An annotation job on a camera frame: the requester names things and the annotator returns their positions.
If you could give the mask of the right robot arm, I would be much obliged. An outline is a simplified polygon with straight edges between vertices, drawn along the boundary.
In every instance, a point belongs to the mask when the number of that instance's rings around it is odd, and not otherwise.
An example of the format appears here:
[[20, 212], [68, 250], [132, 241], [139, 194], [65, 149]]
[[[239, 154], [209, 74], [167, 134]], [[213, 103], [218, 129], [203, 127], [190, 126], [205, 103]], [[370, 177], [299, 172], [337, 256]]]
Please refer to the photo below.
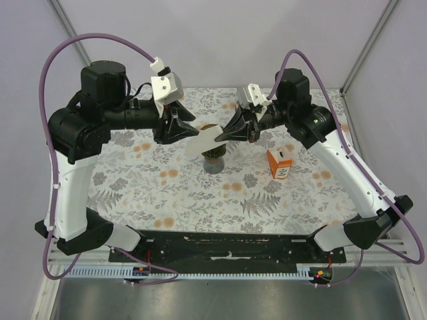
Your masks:
[[238, 89], [235, 115], [216, 141], [256, 142], [267, 129], [284, 126], [331, 171], [356, 207], [355, 217], [312, 233], [306, 245], [310, 261], [321, 262], [330, 251], [348, 245], [369, 249], [413, 206], [407, 195], [397, 196], [383, 186], [342, 134], [332, 112], [312, 103], [309, 79], [299, 69], [276, 74], [276, 98], [268, 100], [260, 87], [250, 83]]

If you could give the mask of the orange coffee filter box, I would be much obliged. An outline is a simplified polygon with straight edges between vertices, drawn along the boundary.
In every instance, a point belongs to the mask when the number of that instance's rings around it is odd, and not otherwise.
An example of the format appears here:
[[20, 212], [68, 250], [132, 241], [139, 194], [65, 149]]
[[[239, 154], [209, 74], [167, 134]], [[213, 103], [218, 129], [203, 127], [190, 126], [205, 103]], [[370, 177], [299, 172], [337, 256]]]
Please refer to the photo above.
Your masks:
[[287, 147], [268, 149], [266, 151], [273, 179], [286, 179], [293, 164], [292, 156]]

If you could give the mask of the white paper coffee filter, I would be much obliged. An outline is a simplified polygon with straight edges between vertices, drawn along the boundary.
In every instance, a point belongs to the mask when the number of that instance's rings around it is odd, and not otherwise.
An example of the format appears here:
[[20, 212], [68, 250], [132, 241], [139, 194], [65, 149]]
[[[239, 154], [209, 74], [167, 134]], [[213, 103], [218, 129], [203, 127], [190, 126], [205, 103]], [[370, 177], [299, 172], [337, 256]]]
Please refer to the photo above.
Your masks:
[[185, 155], [187, 157], [196, 157], [201, 153], [225, 145], [223, 141], [215, 141], [215, 138], [222, 133], [223, 129], [219, 125], [200, 130], [197, 136], [188, 139], [185, 146]]

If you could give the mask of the green glass coffee dripper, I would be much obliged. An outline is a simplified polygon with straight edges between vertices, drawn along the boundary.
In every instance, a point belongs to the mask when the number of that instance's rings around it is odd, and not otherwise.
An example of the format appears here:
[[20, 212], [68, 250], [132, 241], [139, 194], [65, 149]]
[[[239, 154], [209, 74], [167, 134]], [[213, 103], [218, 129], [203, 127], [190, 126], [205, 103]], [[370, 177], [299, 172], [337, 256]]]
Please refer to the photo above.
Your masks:
[[214, 161], [221, 157], [223, 157], [226, 154], [226, 144], [222, 144], [219, 147], [210, 149], [208, 151], [205, 151], [202, 153], [205, 160]]

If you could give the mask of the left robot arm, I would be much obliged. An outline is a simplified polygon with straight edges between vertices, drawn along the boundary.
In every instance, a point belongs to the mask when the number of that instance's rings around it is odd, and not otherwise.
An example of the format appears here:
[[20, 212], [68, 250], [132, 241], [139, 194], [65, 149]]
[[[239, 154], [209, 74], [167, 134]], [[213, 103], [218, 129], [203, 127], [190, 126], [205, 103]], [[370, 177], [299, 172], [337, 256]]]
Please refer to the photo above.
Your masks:
[[194, 116], [181, 104], [180, 78], [162, 62], [151, 65], [152, 96], [131, 94], [125, 66], [96, 61], [81, 70], [81, 89], [68, 105], [54, 112], [47, 126], [57, 160], [55, 213], [35, 224], [43, 237], [54, 237], [66, 255], [102, 246], [123, 249], [138, 262], [147, 254], [140, 234], [127, 225], [101, 217], [87, 205], [89, 184], [102, 148], [114, 130], [149, 129], [157, 144], [169, 145], [193, 137]]

